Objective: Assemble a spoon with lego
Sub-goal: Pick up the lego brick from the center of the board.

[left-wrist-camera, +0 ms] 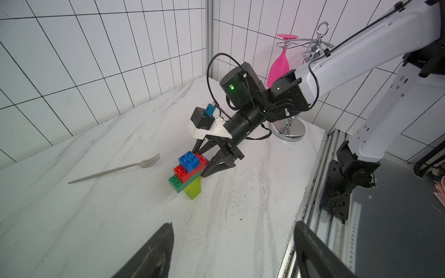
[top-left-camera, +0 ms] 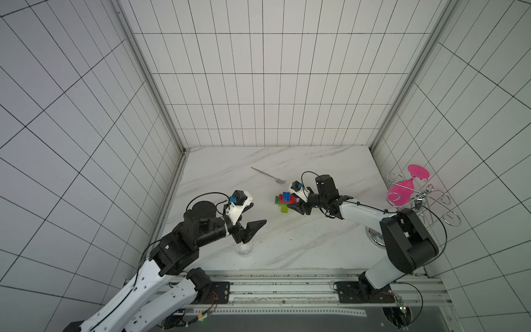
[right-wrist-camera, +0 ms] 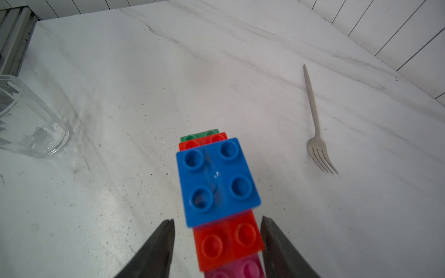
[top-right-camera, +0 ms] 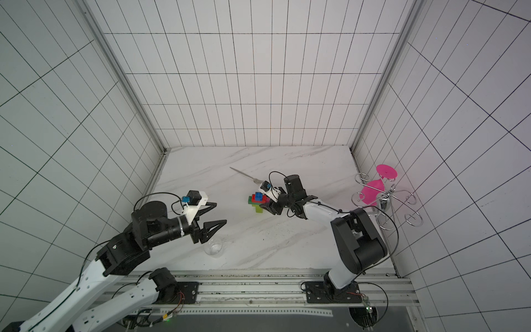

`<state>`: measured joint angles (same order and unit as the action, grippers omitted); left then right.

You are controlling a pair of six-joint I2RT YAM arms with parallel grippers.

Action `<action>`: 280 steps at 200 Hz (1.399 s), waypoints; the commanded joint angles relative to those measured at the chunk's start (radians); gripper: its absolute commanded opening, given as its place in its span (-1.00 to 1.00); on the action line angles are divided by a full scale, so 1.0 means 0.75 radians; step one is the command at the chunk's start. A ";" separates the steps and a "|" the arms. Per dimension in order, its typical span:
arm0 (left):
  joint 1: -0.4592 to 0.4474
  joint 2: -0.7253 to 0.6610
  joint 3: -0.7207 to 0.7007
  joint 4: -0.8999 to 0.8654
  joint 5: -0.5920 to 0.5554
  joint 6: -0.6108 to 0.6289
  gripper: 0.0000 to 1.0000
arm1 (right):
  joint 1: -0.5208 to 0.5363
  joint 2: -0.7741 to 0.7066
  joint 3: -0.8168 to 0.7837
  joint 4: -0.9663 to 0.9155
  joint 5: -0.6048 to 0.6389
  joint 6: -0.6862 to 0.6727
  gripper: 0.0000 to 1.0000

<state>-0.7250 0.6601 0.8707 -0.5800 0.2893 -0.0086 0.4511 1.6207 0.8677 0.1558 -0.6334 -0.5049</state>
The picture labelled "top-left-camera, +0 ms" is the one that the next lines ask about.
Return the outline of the red lego brick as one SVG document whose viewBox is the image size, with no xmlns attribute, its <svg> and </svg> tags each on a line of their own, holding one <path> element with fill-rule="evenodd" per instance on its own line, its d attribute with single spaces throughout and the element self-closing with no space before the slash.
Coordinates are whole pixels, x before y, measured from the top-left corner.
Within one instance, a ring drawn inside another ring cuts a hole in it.
<svg viewBox="0 0 531 332">
<path fill-rule="evenodd" d="M 289 192 L 284 192 L 276 197 L 277 204 L 279 205 L 289 205 L 297 203 L 297 197 Z"/>
</svg>

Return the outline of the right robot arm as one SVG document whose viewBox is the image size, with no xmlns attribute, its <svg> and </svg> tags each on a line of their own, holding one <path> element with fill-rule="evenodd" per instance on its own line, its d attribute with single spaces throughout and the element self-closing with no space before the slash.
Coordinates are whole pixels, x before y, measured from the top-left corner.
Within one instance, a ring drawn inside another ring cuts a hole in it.
<svg viewBox="0 0 531 332">
<path fill-rule="evenodd" d="M 383 238 L 387 255 L 358 277 L 359 293 L 371 297 L 390 283 L 435 260 L 439 248 L 424 223 L 412 209 L 390 212 L 341 195 L 330 175 L 315 178 L 317 192 L 294 181 L 289 191 L 299 200 L 288 207 L 302 215 L 317 208 L 334 219 L 354 221 Z"/>
</svg>

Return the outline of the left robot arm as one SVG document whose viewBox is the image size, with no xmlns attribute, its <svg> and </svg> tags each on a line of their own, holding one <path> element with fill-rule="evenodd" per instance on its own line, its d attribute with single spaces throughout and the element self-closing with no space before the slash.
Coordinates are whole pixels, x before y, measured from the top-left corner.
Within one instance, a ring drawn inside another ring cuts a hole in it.
<svg viewBox="0 0 531 332">
<path fill-rule="evenodd" d="M 149 331 L 170 314 L 195 301 L 215 300 L 212 280 L 202 268 L 190 268 L 201 247 L 226 237 L 248 243 L 265 219 L 240 223 L 249 201 L 230 202 L 221 216 L 209 201 L 186 210 L 183 222 L 154 244 L 131 280 L 97 313 L 72 322 L 65 331 Z"/>
</svg>

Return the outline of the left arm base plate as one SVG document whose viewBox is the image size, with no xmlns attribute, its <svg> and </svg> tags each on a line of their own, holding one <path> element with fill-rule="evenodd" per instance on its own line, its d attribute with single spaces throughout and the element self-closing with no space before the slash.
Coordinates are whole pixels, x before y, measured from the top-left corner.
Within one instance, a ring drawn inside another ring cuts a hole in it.
<svg viewBox="0 0 531 332">
<path fill-rule="evenodd" d="M 213 282 L 206 292 L 203 299 L 205 304 L 227 304 L 230 297 L 230 282 Z"/>
</svg>

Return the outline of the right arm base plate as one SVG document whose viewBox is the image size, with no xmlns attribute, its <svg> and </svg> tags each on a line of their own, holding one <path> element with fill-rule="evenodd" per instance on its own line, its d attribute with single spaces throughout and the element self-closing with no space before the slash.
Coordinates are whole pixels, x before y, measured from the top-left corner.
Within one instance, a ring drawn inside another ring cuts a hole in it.
<svg viewBox="0 0 531 332">
<path fill-rule="evenodd" d="M 341 304 L 392 304 L 395 302 L 389 285 L 383 289 L 373 289 L 365 282 L 347 281 L 334 283 L 333 289 L 338 294 Z"/>
</svg>

